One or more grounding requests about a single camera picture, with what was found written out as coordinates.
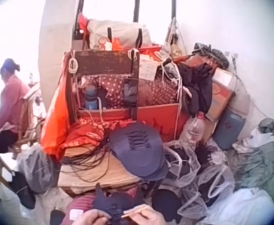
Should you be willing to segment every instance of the red bag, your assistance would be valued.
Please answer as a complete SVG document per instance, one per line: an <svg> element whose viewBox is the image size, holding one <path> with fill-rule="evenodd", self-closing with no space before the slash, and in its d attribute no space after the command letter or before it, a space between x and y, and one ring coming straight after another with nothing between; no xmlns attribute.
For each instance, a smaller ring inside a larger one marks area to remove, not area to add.
<svg viewBox="0 0 274 225"><path fill-rule="evenodd" d="M41 132L41 146L50 155L57 159L63 157L64 152L58 151L59 146L65 142L69 125L69 113L66 102L66 76L70 53L63 59L62 74L58 87L50 104L44 126Z"/></svg>

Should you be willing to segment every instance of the blue plastic container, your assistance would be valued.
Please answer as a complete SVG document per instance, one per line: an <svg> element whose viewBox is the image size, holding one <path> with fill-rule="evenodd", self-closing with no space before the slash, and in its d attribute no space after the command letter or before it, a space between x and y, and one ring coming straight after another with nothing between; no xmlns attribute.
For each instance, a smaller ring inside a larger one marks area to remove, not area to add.
<svg viewBox="0 0 274 225"><path fill-rule="evenodd" d="M237 141L237 137L244 127L245 121L246 119L227 108L214 131L214 141L221 149L229 149Z"/></svg>
<svg viewBox="0 0 274 225"><path fill-rule="evenodd" d="M93 85L88 85L85 90L85 98L85 109L99 109L96 87L94 87Z"/></svg>

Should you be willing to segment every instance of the pink shirt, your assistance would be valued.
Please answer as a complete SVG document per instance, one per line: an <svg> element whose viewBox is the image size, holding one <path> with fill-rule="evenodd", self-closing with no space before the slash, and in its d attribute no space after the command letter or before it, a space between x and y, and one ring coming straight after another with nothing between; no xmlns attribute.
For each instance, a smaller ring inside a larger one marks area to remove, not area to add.
<svg viewBox="0 0 274 225"><path fill-rule="evenodd" d="M22 98L29 92L29 87L16 75L10 77L0 94L0 129L5 123L14 125L11 131L17 133L20 125Z"/></svg>

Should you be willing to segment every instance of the polka dot fabric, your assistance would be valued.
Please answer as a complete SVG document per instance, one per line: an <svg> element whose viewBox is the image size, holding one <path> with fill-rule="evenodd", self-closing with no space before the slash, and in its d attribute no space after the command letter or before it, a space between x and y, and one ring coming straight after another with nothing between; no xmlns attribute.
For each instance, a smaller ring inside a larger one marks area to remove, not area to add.
<svg viewBox="0 0 274 225"><path fill-rule="evenodd" d="M100 75L88 78L88 83L103 87L108 91L108 108L123 108L123 83L127 75ZM176 88L161 78L155 81L139 79L138 106L164 105L176 102Z"/></svg>
<svg viewBox="0 0 274 225"><path fill-rule="evenodd" d="M99 86L108 91L106 99L108 108L123 108L123 82L125 75L101 75Z"/></svg>

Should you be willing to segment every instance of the window frame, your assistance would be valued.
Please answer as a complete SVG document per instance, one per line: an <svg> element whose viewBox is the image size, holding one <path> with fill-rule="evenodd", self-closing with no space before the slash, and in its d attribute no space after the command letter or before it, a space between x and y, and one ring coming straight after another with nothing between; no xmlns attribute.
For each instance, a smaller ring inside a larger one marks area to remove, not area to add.
<svg viewBox="0 0 274 225"><path fill-rule="evenodd" d="M80 33L79 25L78 25L78 15L83 11L84 8L84 0L79 0L77 12L76 12L76 20L73 27L73 40L83 40L83 34ZM138 22L139 20L139 8L140 8L140 0L135 0L134 12L133 12L133 20L132 22ZM176 0L171 0L171 19L176 17Z"/></svg>

